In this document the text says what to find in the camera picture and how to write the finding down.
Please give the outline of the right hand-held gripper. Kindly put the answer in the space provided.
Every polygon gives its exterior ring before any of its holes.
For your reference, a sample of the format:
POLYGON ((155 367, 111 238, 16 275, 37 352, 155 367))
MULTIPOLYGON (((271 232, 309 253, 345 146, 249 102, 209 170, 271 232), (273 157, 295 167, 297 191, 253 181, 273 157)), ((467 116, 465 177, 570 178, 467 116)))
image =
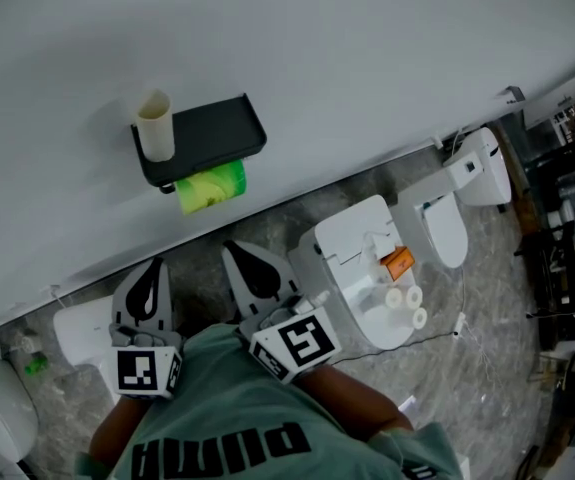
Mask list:
POLYGON ((275 379, 288 384, 342 351, 326 310, 295 296, 297 276, 287 260, 239 240, 226 240, 221 256, 231 297, 246 318, 239 335, 275 379), (259 307, 276 308, 257 313, 259 307))

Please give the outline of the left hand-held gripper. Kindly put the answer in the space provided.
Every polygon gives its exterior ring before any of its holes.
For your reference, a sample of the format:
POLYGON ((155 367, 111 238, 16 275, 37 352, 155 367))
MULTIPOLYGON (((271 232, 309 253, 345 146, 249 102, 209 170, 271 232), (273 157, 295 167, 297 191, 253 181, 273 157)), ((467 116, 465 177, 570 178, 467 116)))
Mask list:
POLYGON ((173 304, 162 258, 142 263, 121 282, 113 295, 112 316, 116 324, 109 326, 108 364, 114 392, 132 399, 172 399, 183 361, 183 337, 169 331, 173 304))

